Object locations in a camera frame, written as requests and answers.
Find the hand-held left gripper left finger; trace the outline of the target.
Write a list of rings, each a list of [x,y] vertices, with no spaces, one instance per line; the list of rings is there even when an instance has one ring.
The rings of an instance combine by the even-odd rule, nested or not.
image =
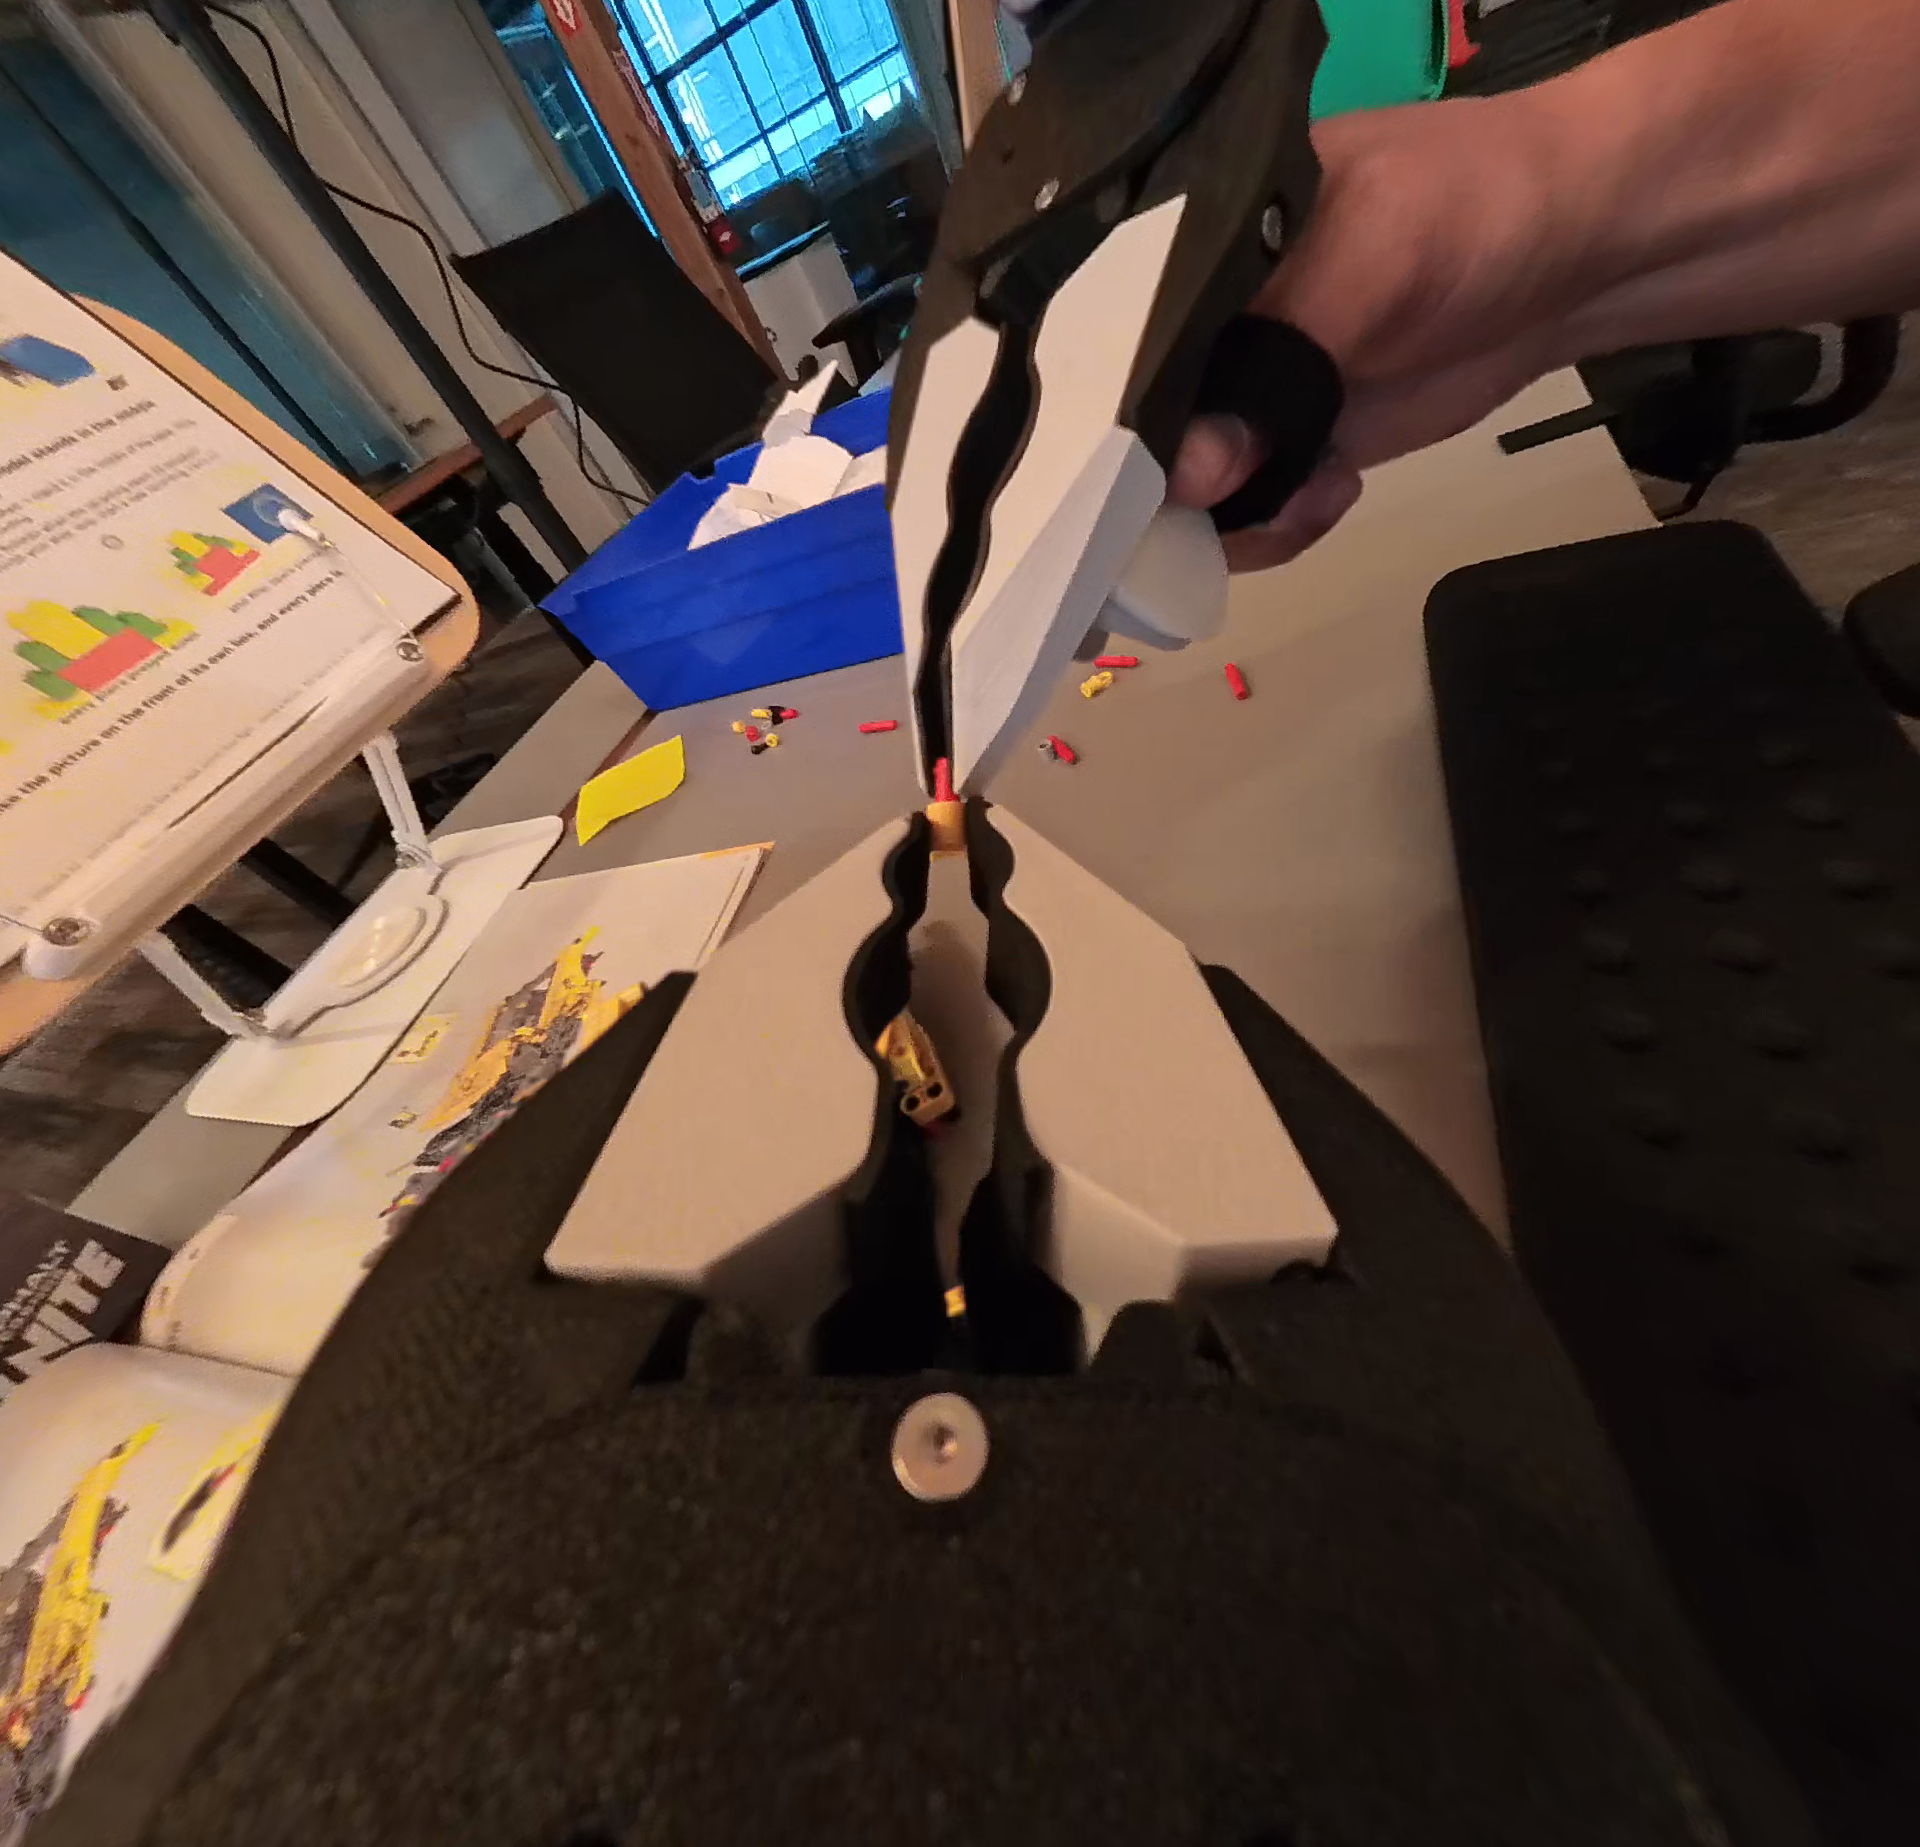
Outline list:
[[[545,1262],[747,1313],[832,1375],[946,1347],[927,1142],[883,1037],[911,1002],[929,822],[888,821],[690,980]]]

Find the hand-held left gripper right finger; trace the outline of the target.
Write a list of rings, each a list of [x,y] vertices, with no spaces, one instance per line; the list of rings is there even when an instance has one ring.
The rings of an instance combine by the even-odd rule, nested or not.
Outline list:
[[[1000,806],[966,807],[1006,1025],[959,1228],[973,1355],[1061,1375],[1130,1308],[1323,1268],[1334,1214],[1224,1004],[1162,923]]]

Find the yellow toy brick car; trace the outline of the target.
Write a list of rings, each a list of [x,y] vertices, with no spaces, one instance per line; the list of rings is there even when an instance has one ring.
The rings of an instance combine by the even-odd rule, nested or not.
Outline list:
[[[900,1205],[915,1214],[915,1239],[926,1252],[926,1272],[932,1278],[940,1327],[945,1332],[963,1328],[966,1289],[957,1284],[956,1260],[946,1253],[952,1239],[942,1230],[946,1205],[946,1156],[957,1130],[963,1126],[963,1103],[953,1078],[940,1061],[929,1031],[908,1007],[877,1037],[877,1054],[893,1082],[893,1103],[900,1117],[896,1152],[902,1157]]]

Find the grey desk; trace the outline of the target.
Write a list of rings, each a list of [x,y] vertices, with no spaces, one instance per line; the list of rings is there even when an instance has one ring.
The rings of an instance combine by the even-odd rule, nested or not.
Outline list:
[[[1112,692],[1044,710],[1075,764],[1035,751],[989,785],[1006,807],[1202,963],[1229,966],[1356,1084],[1505,1235],[1505,1189],[1453,827],[1426,691],[1426,591],[1468,563],[1649,526],[1608,437],[1526,452],[1497,437],[1588,403],[1577,373],[1532,384],[1463,434],[1375,467],[1356,508],[1295,563],[1241,574],[1213,644],[1149,654]],[[684,786],[542,877],[773,844],[735,937],[880,822],[918,806],[900,661],[815,676],[801,717],[749,759],[711,701],[653,713],[582,670],[446,827],[569,815],[588,774],[682,738]]]

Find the person's right hand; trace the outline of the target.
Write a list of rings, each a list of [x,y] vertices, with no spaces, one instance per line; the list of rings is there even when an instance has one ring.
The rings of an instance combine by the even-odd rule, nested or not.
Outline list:
[[[1247,312],[1321,347],[1342,415],[1292,500],[1224,541],[1235,574],[1295,561],[1370,470],[1453,439],[1566,362],[1556,318],[1574,281],[1543,247],[1554,200],[1530,181],[1545,154],[1524,107],[1355,112],[1312,140],[1305,236]]]

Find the crumpled white paper bags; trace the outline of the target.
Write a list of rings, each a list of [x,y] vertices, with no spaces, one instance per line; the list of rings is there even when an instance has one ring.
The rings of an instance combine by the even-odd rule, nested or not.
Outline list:
[[[789,391],[765,423],[763,442],[741,484],[726,484],[690,532],[688,548],[701,548],[775,526],[832,500],[872,490],[884,481],[884,414],[888,391],[847,401],[856,430],[879,430],[877,446],[852,449],[816,430],[834,370],[818,370]]]

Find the white stand with wooden board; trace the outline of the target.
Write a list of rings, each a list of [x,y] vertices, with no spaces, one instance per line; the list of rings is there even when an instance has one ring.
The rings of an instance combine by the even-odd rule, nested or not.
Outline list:
[[[962,151],[1005,90],[1000,10],[995,0],[945,0],[946,63]]]

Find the green plastic tote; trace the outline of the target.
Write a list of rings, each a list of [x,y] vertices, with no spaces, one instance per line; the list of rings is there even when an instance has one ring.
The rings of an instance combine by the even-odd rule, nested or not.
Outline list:
[[[1446,0],[1318,0],[1326,49],[1312,118],[1435,102],[1449,80]]]

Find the scattered small brick pieces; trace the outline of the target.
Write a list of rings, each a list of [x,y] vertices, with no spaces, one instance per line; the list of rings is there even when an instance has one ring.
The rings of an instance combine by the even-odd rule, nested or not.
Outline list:
[[[1094,698],[1101,692],[1109,691],[1118,676],[1132,672],[1140,666],[1140,655],[1130,654],[1101,654],[1092,661],[1091,676],[1085,676],[1077,681],[1077,691],[1085,698]],[[1235,701],[1244,702],[1252,698],[1252,683],[1244,678],[1244,670],[1237,663],[1225,663],[1222,666],[1222,680],[1227,686]],[[798,717],[796,707],[772,706],[753,707],[749,713],[735,717],[730,722],[733,734],[741,739],[741,743],[753,753],[767,753],[780,745],[782,730],[789,730],[790,724]],[[858,722],[854,730],[861,738],[877,734],[893,734],[900,732],[900,719],[896,717],[869,717]],[[1056,732],[1044,732],[1040,741],[1040,753],[1045,761],[1055,764],[1077,764],[1077,751]]]

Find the open instruction booklet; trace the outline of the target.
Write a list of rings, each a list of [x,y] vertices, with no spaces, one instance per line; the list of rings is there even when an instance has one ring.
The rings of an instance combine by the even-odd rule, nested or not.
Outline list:
[[[388,1248],[524,1099],[707,959],[763,859],[522,888],[366,1084],[167,1257],[130,1342],[28,1340],[1,1427],[3,1842],[157,1665],[294,1383]]]

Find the blue storage bin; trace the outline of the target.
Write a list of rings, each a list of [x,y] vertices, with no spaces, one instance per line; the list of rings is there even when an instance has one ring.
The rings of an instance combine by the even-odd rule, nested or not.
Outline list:
[[[888,412],[880,391],[811,423],[854,472],[851,490],[701,541],[725,498],[753,487],[763,446],[741,446],[678,475],[540,609],[656,712],[900,655]]]

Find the brown wooden pillar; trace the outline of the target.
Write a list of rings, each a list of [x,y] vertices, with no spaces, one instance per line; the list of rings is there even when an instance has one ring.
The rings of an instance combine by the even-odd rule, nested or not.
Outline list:
[[[644,96],[636,67],[622,42],[603,0],[538,0],[564,57],[581,84],[599,128],[652,219],[665,249],[682,272],[733,326],[757,359],[783,378],[763,322],[753,312],[733,268],[714,249],[707,225],[690,197],[656,110]]]

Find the black perforated mat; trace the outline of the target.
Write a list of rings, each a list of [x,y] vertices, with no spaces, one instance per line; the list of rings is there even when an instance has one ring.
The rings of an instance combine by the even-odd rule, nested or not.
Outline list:
[[[1916,748],[1747,526],[1426,593],[1518,1267],[1827,1842],[1916,1842]]]

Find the toy car set box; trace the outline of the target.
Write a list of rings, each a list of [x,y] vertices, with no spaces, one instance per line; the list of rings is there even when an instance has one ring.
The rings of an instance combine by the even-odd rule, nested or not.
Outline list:
[[[1,1399],[65,1355],[132,1334],[167,1248],[68,1211],[1,1199]]]

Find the black metal pole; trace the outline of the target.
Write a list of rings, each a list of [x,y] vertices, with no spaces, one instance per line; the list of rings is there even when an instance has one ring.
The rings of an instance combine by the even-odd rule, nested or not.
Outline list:
[[[553,552],[564,572],[584,563],[586,550],[564,520],[564,514],[545,493],[534,467],[519,446],[494,430],[493,415],[467,388],[460,370],[447,357],[415,308],[388,277],[380,260],[368,251],[343,206],[332,197],[324,181],[300,154],[298,144],[277,121],[273,110],[254,90],[246,68],[227,52],[211,27],[198,0],[140,0],[167,38],[181,47],[196,70],[207,80],[234,118],[241,125],[254,151],[272,168],[306,219],[324,236],[354,282],[368,298],[374,312],[393,334],[406,359],[420,370],[435,395],[446,403],[456,426],[477,448],[483,470],[494,487],[506,493],[534,532]]]

